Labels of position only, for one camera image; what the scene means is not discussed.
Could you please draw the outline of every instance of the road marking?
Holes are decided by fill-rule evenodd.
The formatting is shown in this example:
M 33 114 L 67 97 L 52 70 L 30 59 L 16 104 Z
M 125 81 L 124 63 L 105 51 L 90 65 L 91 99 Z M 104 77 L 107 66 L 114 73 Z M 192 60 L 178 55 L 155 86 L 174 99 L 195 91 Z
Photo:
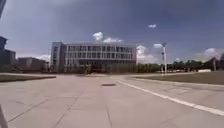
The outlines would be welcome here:
M 178 103 L 178 104 L 182 104 L 182 105 L 185 105 L 185 106 L 188 106 L 188 107 L 191 107 L 191 108 L 203 110 L 203 111 L 215 114 L 215 115 L 224 116 L 224 111 L 219 110 L 219 109 L 209 108 L 209 107 L 206 107 L 206 106 L 202 106 L 202 105 L 198 105 L 198 104 L 182 101 L 180 99 L 172 98 L 172 97 L 169 97 L 169 96 L 161 95 L 159 93 L 155 93 L 153 91 L 150 91 L 150 90 L 147 90 L 147 89 L 143 89 L 143 88 L 137 87 L 135 85 L 132 85 L 132 84 L 129 84 L 129 83 L 126 83 L 126 82 L 122 82 L 120 80 L 115 80 L 115 81 L 117 81 L 117 82 L 119 82 L 121 84 L 127 85 L 129 87 L 141 90 L 143 92 L 150 93 L 150 94 L 152 94 L 154 96 L 158 96 L 158 97 L 161 97 L 163 99 L 167 99 L 167 100 L 173 101 L 173 102 Z

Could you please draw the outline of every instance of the lamp post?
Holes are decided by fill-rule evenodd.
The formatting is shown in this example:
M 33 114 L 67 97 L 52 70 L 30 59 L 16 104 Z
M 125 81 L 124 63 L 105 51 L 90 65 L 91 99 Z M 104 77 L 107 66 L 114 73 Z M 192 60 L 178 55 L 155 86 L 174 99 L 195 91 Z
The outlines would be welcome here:
M 166 42 L 162 43 L 162 46 L 163 46 L 163 52 L 162 52 L 162 55 L 163 55 L 163 61 L 164 61 L 164 73 L 166 74 L 167 73 L 167 58 L 166 58 Z

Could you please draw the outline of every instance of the road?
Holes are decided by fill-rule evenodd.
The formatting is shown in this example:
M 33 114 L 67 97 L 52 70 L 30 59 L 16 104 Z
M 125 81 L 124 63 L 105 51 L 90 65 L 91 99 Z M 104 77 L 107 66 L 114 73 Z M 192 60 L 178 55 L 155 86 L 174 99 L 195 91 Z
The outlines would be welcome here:
M 0 103 L 10 128 L 223 128 L 224 92 L 125 77 L 0 83 Z

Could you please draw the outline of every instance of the building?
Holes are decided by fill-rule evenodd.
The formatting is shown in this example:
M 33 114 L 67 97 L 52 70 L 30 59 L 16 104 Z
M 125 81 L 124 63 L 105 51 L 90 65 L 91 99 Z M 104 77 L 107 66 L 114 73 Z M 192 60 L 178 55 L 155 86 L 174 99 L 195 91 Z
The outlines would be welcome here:
M 70 72 L 75 67 L 91 66 L 106 70 L 136 64 L 136 47 L 125 44 L 53 42 L 50 65 L 55 72 Z
M 2 12 L 5 6 L 6 0 L 0 0 L 0 18 L 2 16 Z
M 45 61 L 33 57 L 18 58 L 17 66 L 22 71 L 44 71 Z
M 0 36 L 0 66 L 14 65 L 16 63 L 16 53 L 14 51 L 5 49 L 7 39 Z

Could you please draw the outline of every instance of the blue sky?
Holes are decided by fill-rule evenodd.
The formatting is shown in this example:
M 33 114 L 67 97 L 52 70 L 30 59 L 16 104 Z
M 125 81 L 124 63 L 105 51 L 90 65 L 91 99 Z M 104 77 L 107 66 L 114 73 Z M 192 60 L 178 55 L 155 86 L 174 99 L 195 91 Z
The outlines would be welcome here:
M 17 56 L 46 59 L 53 41 L 122 41 L 142 63 L 161 61 L 162 42 L 169 62 L 207 60 L 224 51 L 223 12 L 223 0 L 8 0 L 0 35 Z

